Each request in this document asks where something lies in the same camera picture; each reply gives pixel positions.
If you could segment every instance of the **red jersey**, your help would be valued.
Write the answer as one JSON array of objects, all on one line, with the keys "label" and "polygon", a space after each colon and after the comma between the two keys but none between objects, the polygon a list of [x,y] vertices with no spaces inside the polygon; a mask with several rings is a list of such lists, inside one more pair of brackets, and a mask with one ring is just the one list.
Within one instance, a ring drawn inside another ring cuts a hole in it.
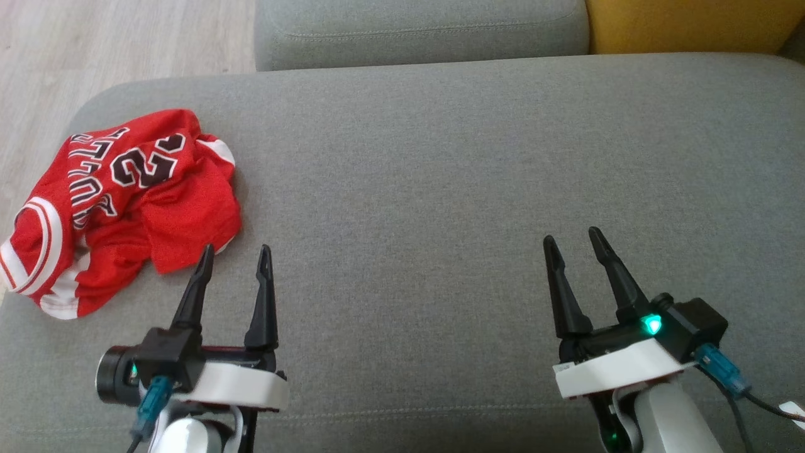
[{"label": "red jersey", "polygon": [[101,308],[147,259],[157,272],[220,251],[241,227],[232,152],[190,110],[64,141],[0,245],[0,279],[46,313]]}]

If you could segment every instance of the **white jersey trim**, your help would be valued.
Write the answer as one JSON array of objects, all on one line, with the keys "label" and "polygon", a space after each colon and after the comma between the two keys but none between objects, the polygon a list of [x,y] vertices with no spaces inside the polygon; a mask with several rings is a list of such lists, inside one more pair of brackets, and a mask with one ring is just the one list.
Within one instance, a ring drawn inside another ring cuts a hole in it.
[{"label": "white jersey trim", "polygon": [[230,243],[232,243],[232,241],[234,239],[235,239],[235,237],[232,236],[232,238],[230,240],[226,241],[226,243],[224,245],[222,245],[221,248],[219,248],[218,250],[215,251],[215,254],[217,255],[217,254],[221,253],[222,251],[224,251],[226,249],[226,246],[228,246]]},{"label": "white jersey trim", "polygon": [[[84,240],[81,242],[79,245],[86,245]],[[87,250],[56,278],[51,292],[39,300],[39,307],[43,312],[58,319],[78,318],[78,297],[76,297],[78,281],[76,278],[80,272],[89,269],[89,261],[90,253]]]},{"label": "white jersey trim", "polygon": [[23,286],[23,289],[19,291],[24,296],[30,296],[42,288],[42,285],[56,270],[64,238],[62,237],[59,212],[48,200],[33,197],[23,206],[23,209],[25,208],[33,209],[37,214],[40,214],[39,221],[42,223],[42,250],[39,252],[36,268],[29,277],[29,280],[33,279],[33,282],[27,288]]},{"label": "white jersey trim", "polygon": [[[50,234],[47,231],[47,219],[45,218],[45,213],[42,207],[26,203],[25,206],[19,210],[17,215],[19,216],[19,213],[23,212],[24,210],[34,211],[36,213],[36,217],[39,219],[39,229],[42,231],[42,248],[39,250],[39,258],[36,260],[36,264],[34,265],[33,270],[31,270],[31,274],[29,275],[27,272],[23,272],[26,274],[24,278],[14,278],[14,285],[9,286],[9,289],[13,293],[19,293],[24,289],[27,289],[28,285],[34,280],[34,278],[36,278],[36,276],[39,274],[39,271],[42,270],[42,264],[45,261],[47,248],[50,245]],[[17,251],[14,250],[13,246],[11,246],[10,239],[7,242],[9,243],[9,247],[1,250],[4,264],[7,266],[10,262],[17,260],[19,264],[22,265],[23,262],[19,259]]]},{"label": "white jersey trim", "polygon": [[28,271],[17,256],[17,251],[11,246],[11,241],[0,245],[0,276],[3,284],[11,291],[19,287],[20,283],[28,281]]},{"label": "white jersey trim", "polygon": [[218,154],[218,157],[226,160],[232,165],[235,165],[235,156],[232,156],[232,151],[226,146],[223,140],[218,139],[214,142],[205,142],[203,140],[196,140],[196,142],[201,143],[207,148],[213,150],[214,153]]}]

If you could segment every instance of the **cable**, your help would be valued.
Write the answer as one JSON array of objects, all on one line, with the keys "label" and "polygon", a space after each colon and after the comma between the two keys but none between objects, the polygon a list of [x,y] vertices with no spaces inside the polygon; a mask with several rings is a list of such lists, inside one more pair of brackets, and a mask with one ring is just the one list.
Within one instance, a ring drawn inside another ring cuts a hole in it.
[{"label": "cable", "polygon": [[718,387],[721,394],[727,398],[727,404],[729,404],[729,408],[733,411],[733,417],[735,417],[735,424],[738,427],[738,434],[741,435],[741,441],[744,443],[744,450],[746,453],[754,453],[754,447],[752,446],[752,441],[749,439],[749,432],[746,430],[746,424],[744,423],[744,417],[741,415],[741,410],[738,408],[738,404],[735,402],[735,397],[726,389],[721,382],[718,381],[713,376],[710,376],[702,367],[697,367],[699,371],[702,372],[709,380],[713,381],[713,383]]},{"label": "cable", "polygon": [[802,415],[791,414],[782,409],[774,407],[771,404],[759,399],[758,397],[755,397],[750,392],[744,392],[743,395],[744,397],[746,397],[747,400],[752,401],[757,407],[765,411],[771,412],[774,415],[783,418],[788,418],[789,420],[794,420],[795,422],[805,422],[805,417],[803,417]]},{"label": "cable", "polygon": [[142,442],[141,435],[135,434],[132,437],[133,439],[131,439],[131,445],[129,446],[129,449],[126,451],[126,453],[134,453],[134,451],[137,450],[137,446],[140,444],[140,442]]}]

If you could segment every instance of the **gray fabric upholstery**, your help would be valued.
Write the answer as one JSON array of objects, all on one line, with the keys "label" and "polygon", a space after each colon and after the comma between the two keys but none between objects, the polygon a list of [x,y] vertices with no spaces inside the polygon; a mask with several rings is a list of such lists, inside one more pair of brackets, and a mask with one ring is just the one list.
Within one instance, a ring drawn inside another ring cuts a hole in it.
[{"label": "gray fabric upholstery", "polygon": [[258,0],[258,71],[588,51],[584,0]]},{"label": "gray fabric upholstery", "polygon": [[[574,56],[289,71],[113,88],[68,132],[187,107],[232,148],[243,232],[216,258],[208,344],[239,344],[258,247],[274,249],[291,408],[260,452],[598,451],[562,401],[541,239],[576,296],[615,322],[586,229],[652,297],[702,297],[759,395],[805,402],[805,68],[773,56]],[[98,358],[167,325],[189,271],[137,280],[62,322],[0,307],[0,451],[122,451],[132,409],[103,405]],[[726,451],[732,416],[683,382]],[[759,451],[802,445],[745,406]]]}]

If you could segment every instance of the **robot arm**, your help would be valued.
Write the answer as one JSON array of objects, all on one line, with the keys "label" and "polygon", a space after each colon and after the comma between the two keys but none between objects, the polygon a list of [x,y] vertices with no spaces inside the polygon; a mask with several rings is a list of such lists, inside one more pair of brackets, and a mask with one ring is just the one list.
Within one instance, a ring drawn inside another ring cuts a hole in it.
[{"label": "robot arm", "polygon": [[[113,346],[101,358],[98,396],[107,403],[139,407],[130,451],[140,439],[151,437],[150,453],[251,453],[258,413],[288,406],[287,378],[276,371],[279,341],[270,249],[264,245],[260,251],[259,290],[243,347],[201,344],[201,311],[213,255],[207,246],[169,329],[155,327],[141,344]],[[167,389],[152,397],[153,388],[165,383]],[[232,414],[235,428],[198,418],[218,413]]]},{"label": "robot arm", "polygon": [[695,364],[701,345],[718,345],[727,321],[701,299],[649,302],[601,230],[589,229],[617,303],[618,324],[594,330],[564,274],[556,241],[543,241],[556,336],[555,367],[564,398],[586,397],[610,453],[721,452],[707,423],[674,376]]}]

